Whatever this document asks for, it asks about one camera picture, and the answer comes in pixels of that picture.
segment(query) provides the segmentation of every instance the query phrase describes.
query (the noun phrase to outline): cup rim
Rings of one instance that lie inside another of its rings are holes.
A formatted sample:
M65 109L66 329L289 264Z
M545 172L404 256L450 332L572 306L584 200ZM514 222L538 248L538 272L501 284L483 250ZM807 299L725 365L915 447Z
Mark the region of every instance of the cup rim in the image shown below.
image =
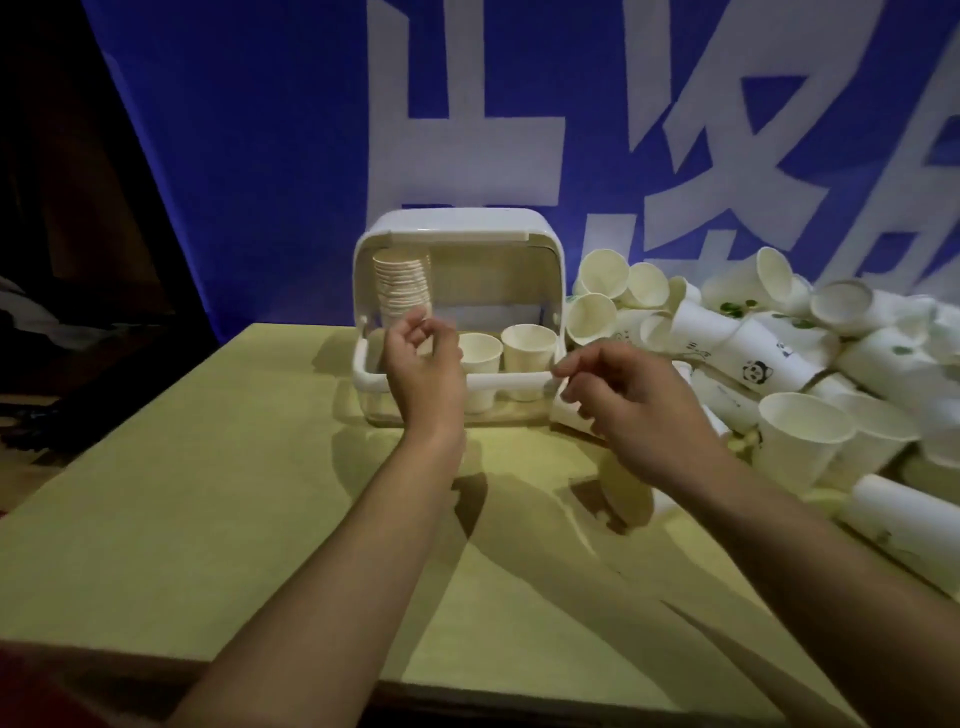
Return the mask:
M523 346L520 342L516 341L516 334L521 330L530 330L539 335L543 331L547 331L550 334L550 342L547 343L544 339L544 342L540 346L530 347ZM552 328L547 328L541 326L540 324L513 324L508 326L500 332L500 341L503 342L504 347L509 347L510 349L516 349L518 352L528 352L528 353L542 353L542 352L552 352L557 346L557 338L559 334L554 331Z
M816 402L816 404L813 404L814 407L819 409L826 408L824 409L825 415L829 415L834 418L839 415L839 418L844 420L846 424L843 434L842 435L837 434L836 436L830 437L830 438L826 438L826 437L811 438L806 434L798 434L796 430L791 430L789 428L784 427L782 423L777 422L776 420L772 419L772 417L770 416L771 406L777 406L783 400L803 401L809 404ZM856 424L853 422L853 418L849 414L847 414L844 410L840 409L840 407L837 407L834 404L830 404L826 400L821 400L818 397L814 397L813 395L800 394L799 392L776 392L774 394L767 395L762 400L760 400L759 404L757 405L757 409L759 410L760 420L762 422L771 426L773 429L777 430L778 432L782 432L787 437L791 437L795 440L803 440L805 442L816 443L819 445L843 445L844 443L848 442L851 439L851 437L853 437L856 434Z
M474 340L477 343L482 342L482 346L492 347L489 355L484 356L483 358L467 359L467 353L464 352L463 347L460 346L460 343L465 339ZM486 364L487 362L494 361L499 359L503 354L503 342L500 341L496 336L492 334L483 333L482 331L464 331L463 333L457 336L457 346L460 347L460 351L463 353L462 363L465 364Z
M863 417L861 418L858 413L853 413L846 407L842 406L840 402L843 400L856 400L862 402L864 406L872 408L873 412L863 413ZM845 394L836 394L831 397L830 403L834 402L836 402L837 407L844 410L848 415L851 416L853 419L853 425L859 432L864 432L872 437L898 443L912 443L920 439L920 428L917 426L917 423L913 420L913 418L910 417L908 413L904 412L902 409L888 401L879 400L876 397L871 397L864 392L847 392ZM880 430L876 424L881 421L881 418L886 417L899 419L900 421L898 426L901 426L904 432L901 434L892 434L890 431L884 432Z
M616 325L616 303L613 302L613 299L610 298L609 296L605 296L602 293L585 293L583 296L580 296L579 298L577 298L576 301L571 303L569 310L566 312L566 332L567 334L569 334L570 338L573 339L573 341L577 344L581 344L587 341L593 341L605 335L603 331L596 331L588 334L582 334L582 333L575 333L574 331L570 330L570 313L577 307L583 307L585 305L590 305L590 304L602 306L606 308L608 312L612 311L613 312L612 319L611 319L610 325L607 326L607 328L612 328Z

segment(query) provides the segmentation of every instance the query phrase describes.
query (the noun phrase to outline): yellow table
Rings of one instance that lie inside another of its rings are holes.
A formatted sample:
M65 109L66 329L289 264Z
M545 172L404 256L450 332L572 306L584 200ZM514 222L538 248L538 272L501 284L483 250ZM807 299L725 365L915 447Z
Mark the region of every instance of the yellow table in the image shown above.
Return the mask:
M212 660L396 442L357 408L353 341L248 328L3 519L0 641ZM384 680L534 711L848 715L689 517L623 536L591 513L606 455L547 427L470 430Z

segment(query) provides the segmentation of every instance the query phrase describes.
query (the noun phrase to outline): paper cup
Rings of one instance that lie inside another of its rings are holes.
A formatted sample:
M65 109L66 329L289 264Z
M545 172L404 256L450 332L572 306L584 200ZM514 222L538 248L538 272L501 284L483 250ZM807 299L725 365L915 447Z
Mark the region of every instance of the paper cup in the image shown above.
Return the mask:
M700 305L703 296L700 289L683 276L674 276L667 281L670 295L667 297L664 308L670 313L676 313L680 304L684 301L690 301Z
M960 505L960 468L937 465L917 453L903 463L901 474L911 488Z
M613 336L615 331L616 305L602 294L587 293L580 296L570 304L566 312L566 335L578 346Z
M609 299L616 299L627 290L629 277L627 259L617 251L601 248L591 251L580 261L573 292L578 296L600 293Z
M851 344L834 366L875 394L908 411L936 397L937 362L897 328L880 328Z
M838 280L813 294L810 312L838 334L864 336L896 322L901 298L862 280Z
M657 311L640 308L622 308L616 312L616 326L612 338L625 341L638 349L645 349L640 336L640 326Z
M960 507L866 475L838 518L941 588L960 580Z
M783 344L754 319L743 322L708 362L738 384L761 395L799 392L824 370Z
M937 306L926 351L941 364L960 364L960 308L944 303Z
M686 361L674 361L671 363L673 364L673 368L676 369L680 376L684 378L684 381L692 387L694 372L690 363ZM704 410L704 414L707 415L707 419L709 420L710 426L713 427L713 431L717 433L717 437L724 441L729 440L732 431L729 427L727 427L727 424L717 417L717 415L702 402L700 403L700 406Z
M747 394L749 390L717 381L704 369L693 373L690 386L700 404L708 407L734 432L746 434L759 424L759 402Z
M634 263L627 277L627 290L617 302L629 308L662 308L670 297L666 276L653 263Z
M787 316L802 319L810 315L810 299L813 297L813 286L810 281L799 274L793 274L790 284L790 296L786 301L774 301L771 308Z
M840 448L824 475L833 488L850 489L861 477L882 470L907 445L920 439L914 419L889 402L848 393L830 403L850 415L856 427L856 434Z
M850 415L810 395L779 393L760 401L754 467L792 493L811 488L855 434Z
M746 309L776 308L790 299L793 270L783 253L760 248L746 260L707 279L700 290L704 305L713 309L720 309L725 303Z
M777 311L762 311L750 316L770 330L778 339L811 364L828 367L840 353L840 337L816 326Z
M923 439L920 449L928 460L960 468L960 399L931 400L917 416Z
M640 342L648 352L667 353L671 351L670 330L673 321L670 315L655 311L640 324Z
M495 336L487 333L462 333L459 346L464 353L460 363L467 374L492 375L500 371L503 344ZM469 392L465 411L469 415L486 412L493 407L495 397L496 390L493 389Z
M550 368L557 349L556 332L536 324L516 324L504 328L500 340L503 342L503 367L506 372L545 372ZM517 401L533 401L543 397L543 390L512 390L508 394Z
M670 327L670 351L708 361L713 351L740 328L740 322L709 311L693 301L681 301Z
M825 376L806 391L820 400L831 401L834 397L856 392L856 383L841 374Z

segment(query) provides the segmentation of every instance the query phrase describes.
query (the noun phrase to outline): stack of paper cups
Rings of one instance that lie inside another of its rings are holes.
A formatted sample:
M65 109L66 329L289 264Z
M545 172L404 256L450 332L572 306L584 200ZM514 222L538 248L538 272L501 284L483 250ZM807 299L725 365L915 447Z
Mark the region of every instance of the stack of paper cups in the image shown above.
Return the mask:
M844 443L829 464L827 485L847 490L864 475L877 473L907 445L920 439L914 419L889 402L861 392L838 395L831 401L853 418L856 434Z
M941 589L960 585L960 507L865 475L839 519Z
M545 372L557 349L555 331L536 324L516 324L504 328L503 366L506 372ZM515 390L508 393L517 401L533 401L543 397L542 389Z
M754 467L792 493L811 488L856 434L850 415L810 395L780 393L760 401Z
M799 392L824 370L751 318L708 359L710 366L762 395Z
M428 316L433 313L430 256L426 250L384 248L373 254L373 272L384 328L419 305L427 309Z
M500 354L503 344L495 336L487 333L462 333L459 339L460 360L464 371L469 375L492 375L500 371ZM487 389L470 392L467 395L465 411L469 415L486 412L493 407L496 390Z

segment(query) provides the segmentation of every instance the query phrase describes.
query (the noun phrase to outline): paper cup with panda print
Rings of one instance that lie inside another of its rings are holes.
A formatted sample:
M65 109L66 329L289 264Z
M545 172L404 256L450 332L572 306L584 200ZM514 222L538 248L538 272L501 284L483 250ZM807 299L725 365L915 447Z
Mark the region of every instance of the paper cup with panda print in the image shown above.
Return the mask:
M755 320L747 320L709 359L711 367L761 395L799 392L824 367L813 364Z

